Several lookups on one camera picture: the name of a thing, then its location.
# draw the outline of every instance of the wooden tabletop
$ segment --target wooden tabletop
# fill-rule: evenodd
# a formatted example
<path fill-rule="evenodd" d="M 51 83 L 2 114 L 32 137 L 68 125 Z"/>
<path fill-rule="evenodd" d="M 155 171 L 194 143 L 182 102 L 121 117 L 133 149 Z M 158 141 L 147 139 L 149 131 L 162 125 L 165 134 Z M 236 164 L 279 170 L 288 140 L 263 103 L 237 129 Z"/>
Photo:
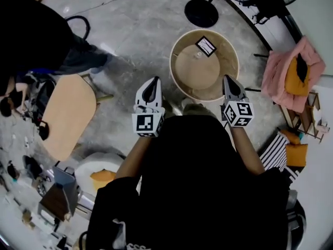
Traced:
<path fill-rule="evenodd" d="M 43 121 L 49 136 L 43 145 L 52 157 L 65 161 L 96 111 L 96 96 L 81 76 L 62 76 L 46 106 Z"/>

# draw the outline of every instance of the black and white striped fabric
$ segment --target black and white striped fabric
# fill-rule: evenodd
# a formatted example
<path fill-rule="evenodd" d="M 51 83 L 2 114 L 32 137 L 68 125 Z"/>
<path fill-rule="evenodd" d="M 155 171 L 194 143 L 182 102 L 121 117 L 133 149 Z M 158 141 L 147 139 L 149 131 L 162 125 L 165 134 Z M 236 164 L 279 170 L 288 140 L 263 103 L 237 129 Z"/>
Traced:
<path fill-rule="evenodd" d="M 265 170 L 277 167 L 280 171 L 283 171 L 287 166 L 287 153 L 286 144 L 289 144 L 289 140 L 282 133 L 277 132 L 272 143 L 260 156 L 261 162 L 264 165 Z"/>

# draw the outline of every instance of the concrete floor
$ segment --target concrete floor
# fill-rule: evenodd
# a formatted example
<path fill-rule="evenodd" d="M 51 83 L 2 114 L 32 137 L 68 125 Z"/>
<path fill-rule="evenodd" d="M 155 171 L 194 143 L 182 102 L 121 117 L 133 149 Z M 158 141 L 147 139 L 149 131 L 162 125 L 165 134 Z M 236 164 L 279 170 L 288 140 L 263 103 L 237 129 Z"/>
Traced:
<path fill-rule="evenodd" d="M 127 155 L 137 140 L 132 130 L 133 103 L 137 89 L 153 76 L 162 80 L 163 95 L 179 103 L 184 95 L 177 89 L 169 74 L 169 55 L 176 40 L 187 31 L 196 29 L 184 15 L 189 0 L 43 0 L 43 3 L 64 17 L 82 15 L 91 24 L 88 41 L 124 61 L 111 62 L 108 69 L 94 77 L 94 84 L 114 98 L 102 102 L 93 120 L 80 138 L 80 156 L 90 153 L 117 151 Z M 105 3 L 103 6 L 88 10 Z M 260 39 L 224 0 L 214 0 L 220 18 L 211 28 L 224 35 L 234 46 L 240 64 L 238 80 L 245 87 L 259 88 L 265 60 L 253 53 L 267 54 Z M 85 25 L 73 20 L 74 33 L 83 36 Z M 267 140 L 284 118 L 277 105 L 260 93 L 248 93 L 253 102 L 255 119 L 246 128 L 256 149 Z M 221 118 L 220 102 L 205 103 Z M 6 165 L 12 160 L 22 168 L 22 155 L 33 155 L 45 167 L 53 160 L 40 144 L 36 130 L 29 122 L 0 116 L 0 159 Z M 30 147 L 24 146 L 27 137 Z M 70 159 L 76 159 L 75 153 Z"/>

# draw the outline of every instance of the black round base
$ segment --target black round base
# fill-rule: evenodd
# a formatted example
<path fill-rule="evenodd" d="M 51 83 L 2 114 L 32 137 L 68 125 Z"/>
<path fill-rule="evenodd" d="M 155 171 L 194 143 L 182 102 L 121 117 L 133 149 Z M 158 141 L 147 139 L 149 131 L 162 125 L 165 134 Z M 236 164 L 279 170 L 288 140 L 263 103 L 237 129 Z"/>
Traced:
<path fill-rule="evenodd" d="M 217 9 L 206 0 L 191 0 L 184 11 L 192 24 L 202 28 L 212 27 L 219 19 Z"/>

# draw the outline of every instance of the pink cloth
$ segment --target pink cloth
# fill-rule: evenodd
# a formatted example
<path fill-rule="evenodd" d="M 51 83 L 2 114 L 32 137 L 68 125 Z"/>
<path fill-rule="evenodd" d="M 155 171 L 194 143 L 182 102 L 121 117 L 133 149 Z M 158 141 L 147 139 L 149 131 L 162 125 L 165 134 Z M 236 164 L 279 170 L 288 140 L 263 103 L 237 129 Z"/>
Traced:
<path fill-rule="evenodd" d="M 302 113 L 308 96 L 289 94 L 285 90 L 287 70 L 291 60 L 297 57 L 299 53 L 310 66 L 309 91 L 311 90 L 319 80 L 326 66 L 308 39 L 303 36 L 291 51 L 283 54 L 270 51 L 261 85 L 261 92 L 272 98 L 275 103 Z"/>

